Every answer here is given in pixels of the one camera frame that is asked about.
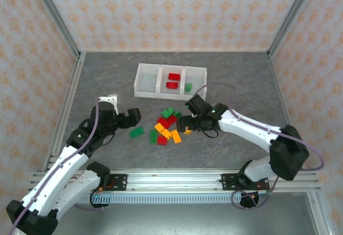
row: wallpaper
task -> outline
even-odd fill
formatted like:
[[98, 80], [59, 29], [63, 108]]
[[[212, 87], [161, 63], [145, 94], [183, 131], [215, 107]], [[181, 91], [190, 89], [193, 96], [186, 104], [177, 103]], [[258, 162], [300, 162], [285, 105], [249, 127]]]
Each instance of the wallpaper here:
[[0, 227], [47, 155], [74, 57], [41, 0], [0, 0]]
[[291, 123], [326, 160], [319, 179], [342, 234], [343, 0], [306, 2], [273, 64]]
[[80, 50], [269, 49], [294, 0], [54, 0]]

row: white 3d-printed part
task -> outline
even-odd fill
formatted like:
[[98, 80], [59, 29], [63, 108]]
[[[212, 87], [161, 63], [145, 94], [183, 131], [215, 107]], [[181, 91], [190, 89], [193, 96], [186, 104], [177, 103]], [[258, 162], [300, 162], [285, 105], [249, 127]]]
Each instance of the white 3d-printed part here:
[[[169, 73], [181, 75], [180, 81], [169, 80]], [[167, 82], [178, 82], [177, 89], [168, 89]], [[185, 91], [185, 85], [191, 83], [192, 89]], [[207, 68], [139, 63], [134, 90], [135, 97], [159, 99], [189, 100], [203, 85], [207, 84]], [[206, 88], [199, 95], [206, 99]]]
[[110, 102], [114, 106], [114, 110], [116, 110], [118, 114], [118, 96], [116, 94], [110, 94], [107, 97], [99, 97], [99, 102]]

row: black bracket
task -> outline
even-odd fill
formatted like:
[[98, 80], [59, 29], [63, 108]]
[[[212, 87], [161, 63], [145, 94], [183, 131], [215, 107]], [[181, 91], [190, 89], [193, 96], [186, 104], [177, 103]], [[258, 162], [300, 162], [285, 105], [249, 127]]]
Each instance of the black bracket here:
[[257, 182], [251, 182], [247, 186], [240, 182], [238, 173], [223, 173], [220, 180], [224, 191], [235, 190], [269, 190], [268, 179], [261, 179]]
[[128, 184], [127, 174], [110, 174], [109, 182], [104, 191], [126, 191]]
[[260, 179], [257, 182], [251, 181], [244, 172], [246, 167], [252, 162], [247, 161], [238, 173], [223, 173], [221, 180], [223, 190], [269, 190], [268, 179]]

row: gray table surface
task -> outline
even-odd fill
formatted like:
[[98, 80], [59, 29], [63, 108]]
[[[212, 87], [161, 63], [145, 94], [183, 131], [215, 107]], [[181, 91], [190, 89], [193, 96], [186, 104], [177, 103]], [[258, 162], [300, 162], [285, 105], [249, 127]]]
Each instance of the gray table surface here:
[[[223, 132], [216, 139], [193, 132], [181, 134], [180, 144], [171, 140], [167, 146], [151, 145], [149, 131], [162, 110], [174, 107], [183, 115], [190, 112], [185, 101], [134, 97], [138, 63], [206, 67], [208, 84], [223, 82], [236, 87], [230, 99], [233, 109], [274, 126], [286, 124], [266, 53], [87, 53], [63, 141], [82, 120], [89, 118], [95, 99], [109, 94], [118, 94], [119, 112], [139, 107], [142, 114], [139, 126], [145, 130], [145, 134], [135, 139], [129, 136], [133, 128], [118, 130], [112, 142], [96, 151], [89, 162], [98, 161], [109, 168], [240, 168], [250, 159], [267, 155], [251, 142]], [[224, 86], [209, 87], [206, 101], [212, 105], [226, 104], [228, 94], [229, 89]]]

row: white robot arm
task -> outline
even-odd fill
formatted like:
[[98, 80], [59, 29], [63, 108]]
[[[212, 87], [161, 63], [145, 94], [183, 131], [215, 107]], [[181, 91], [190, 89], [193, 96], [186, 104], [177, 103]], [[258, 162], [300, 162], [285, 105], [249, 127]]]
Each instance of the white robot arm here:
[[270, 154], [243, 165], [239, 180], [240, 185], [246, 189], [249, 189], [249, 184], [275, 175], [285, 180], [293, 180], [309, 156], [304, 145], [282, 136], [285, 134], [301, 139], [297, 130], [290, 125], [280, 128], [260, 123], [228, 109], [226, 105], [217, 104], [212, 107], [199, 95], [193, 96], [186, 102], [186, 106], [193, 116], [183, 116], [178, 120], [179, 132], [185, 131], [186, 127], [197, 131], [221, 130], [241, 136]]
[[116, 97], [101, 97], [99, 101], [98, 122], [93, 107], [91, 117], [71, 133], [57, 162], [38, 185], [20, 202], [12, 200], [7, 206], [12, 223], [18, 222], [21, 215], [17, 228], [27, 235], [51, 235], [61, 217], [83, 195], [108, 185], [110, 169], [93, 162], [77, 180], [66, 186], [74, 173], [103, 145], [104, 139], [114, 136], [118, 128], [136, 126], [141, 119], [138, 108], [129, 109], [129, 116], [118, 113]]

